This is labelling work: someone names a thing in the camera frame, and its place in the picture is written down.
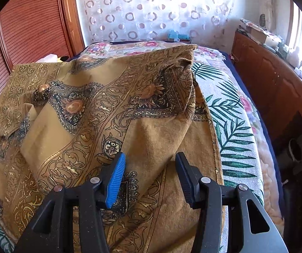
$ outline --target white curtain with circles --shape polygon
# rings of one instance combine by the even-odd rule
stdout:
[[[85,45],[166,40],[169,30],[217,47],[233,0],[76,0]]]

